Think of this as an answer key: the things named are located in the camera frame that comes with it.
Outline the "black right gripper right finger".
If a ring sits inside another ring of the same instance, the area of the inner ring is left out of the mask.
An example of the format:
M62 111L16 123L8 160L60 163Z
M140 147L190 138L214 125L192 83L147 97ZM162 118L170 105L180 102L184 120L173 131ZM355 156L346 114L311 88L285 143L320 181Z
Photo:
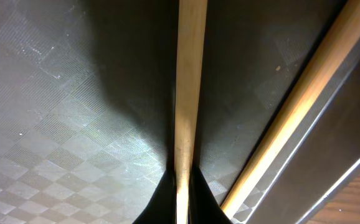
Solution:
M200 168L192 166L189 181L191 224L232 224L216 202Z

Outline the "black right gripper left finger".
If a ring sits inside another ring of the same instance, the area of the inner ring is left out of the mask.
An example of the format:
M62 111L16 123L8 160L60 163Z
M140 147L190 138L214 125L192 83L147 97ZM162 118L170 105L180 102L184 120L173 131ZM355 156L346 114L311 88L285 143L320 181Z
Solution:
M152 198L133 224L175 224L176 177L173 170L166 170Z

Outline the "brown plastic tray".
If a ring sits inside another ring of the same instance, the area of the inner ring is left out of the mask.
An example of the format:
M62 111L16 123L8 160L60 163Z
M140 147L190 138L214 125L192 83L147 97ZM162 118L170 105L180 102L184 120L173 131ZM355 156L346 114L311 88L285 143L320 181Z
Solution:
M196 158L221 204L344 1L209 1ZM132 223L173 164L177 1L0 0L0 223ZM360 39L234 223L360 158Z

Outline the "wooden chopstick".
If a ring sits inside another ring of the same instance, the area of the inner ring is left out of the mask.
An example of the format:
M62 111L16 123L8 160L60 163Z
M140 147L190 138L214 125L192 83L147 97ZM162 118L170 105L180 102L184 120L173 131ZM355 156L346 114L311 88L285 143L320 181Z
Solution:
M206 15L207 0L180 0L174 121L176 224L186 224L188 218Z
M360 39L360 0L348 0L249 159L221 209L232 218Z

